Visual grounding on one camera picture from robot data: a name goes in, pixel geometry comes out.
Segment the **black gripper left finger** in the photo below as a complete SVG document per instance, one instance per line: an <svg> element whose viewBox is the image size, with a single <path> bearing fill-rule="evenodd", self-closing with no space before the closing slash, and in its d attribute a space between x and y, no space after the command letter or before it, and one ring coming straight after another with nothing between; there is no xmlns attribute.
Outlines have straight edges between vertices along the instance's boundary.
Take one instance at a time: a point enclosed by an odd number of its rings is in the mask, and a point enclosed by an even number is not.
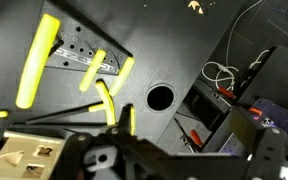
<svg viewBox="0 0 288 180"><path fill-rule="evenodd" d="M131 125L131 117L132 117L132 109L133 106L131 104L127 104L123 107L121 111L121 116L118 122L118 127L127 133L131 133L132 125Z"/></svg>

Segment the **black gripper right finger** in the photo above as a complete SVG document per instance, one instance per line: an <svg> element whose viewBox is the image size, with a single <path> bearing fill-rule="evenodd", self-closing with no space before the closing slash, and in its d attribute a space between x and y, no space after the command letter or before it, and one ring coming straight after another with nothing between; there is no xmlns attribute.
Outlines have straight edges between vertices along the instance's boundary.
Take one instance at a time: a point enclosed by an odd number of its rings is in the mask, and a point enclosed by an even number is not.
<svg viewBox="0 0 288 180"><path fill-rule="evenodd" d="M265 128L254 120L246 109L240 106L232 107L229 127L249 153L254 156L264 153L262 140Z"/></svg>

